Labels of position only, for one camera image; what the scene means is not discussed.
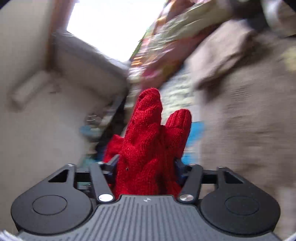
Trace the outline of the red knit sweater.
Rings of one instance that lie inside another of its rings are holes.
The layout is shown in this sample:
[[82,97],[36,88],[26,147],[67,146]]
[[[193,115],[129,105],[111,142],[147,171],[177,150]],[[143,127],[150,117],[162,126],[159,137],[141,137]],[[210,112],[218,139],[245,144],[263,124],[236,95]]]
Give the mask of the red knit sweater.
[[189,110],[172,113],[161,124],[163,106],[159,91],[143,91],[136,102],[125,136],[114,135],[107,145],[103,160],[119,155],[115,182],[111,190],[120,195],[173,195],[177,183],[174,160],[182,157],[190,133]]

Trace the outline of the grey cartoon print blanket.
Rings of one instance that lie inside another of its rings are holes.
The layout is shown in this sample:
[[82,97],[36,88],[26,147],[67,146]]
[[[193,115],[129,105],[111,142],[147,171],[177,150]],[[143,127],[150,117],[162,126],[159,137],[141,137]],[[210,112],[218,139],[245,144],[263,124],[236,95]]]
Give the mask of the grey cartoon print blanket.
[[188,67],[163,85],[164,118],[189,108],[204,122],[199,162],[227,166],[295,208],[295,38],[257,32],[221,80],[192,88]]

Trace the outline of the floral pink quilt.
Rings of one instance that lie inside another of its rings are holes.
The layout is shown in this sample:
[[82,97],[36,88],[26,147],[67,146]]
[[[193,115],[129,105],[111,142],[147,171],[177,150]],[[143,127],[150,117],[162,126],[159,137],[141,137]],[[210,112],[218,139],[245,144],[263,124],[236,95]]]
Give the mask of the floral pink quilt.
[[159,88],[231,17],[229,1],[166,1],[132,54],[127,78],[131,87]]

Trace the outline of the folded beige cloth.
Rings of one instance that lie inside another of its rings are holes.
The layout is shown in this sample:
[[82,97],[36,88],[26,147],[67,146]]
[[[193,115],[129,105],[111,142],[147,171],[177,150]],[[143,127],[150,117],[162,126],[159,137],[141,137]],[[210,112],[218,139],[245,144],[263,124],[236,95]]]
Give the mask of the folded beige cloth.
[[250,53],[256,35],[243,21],[229,20],[218,27],[185,61],[192,88],[203,90],[221,80]]

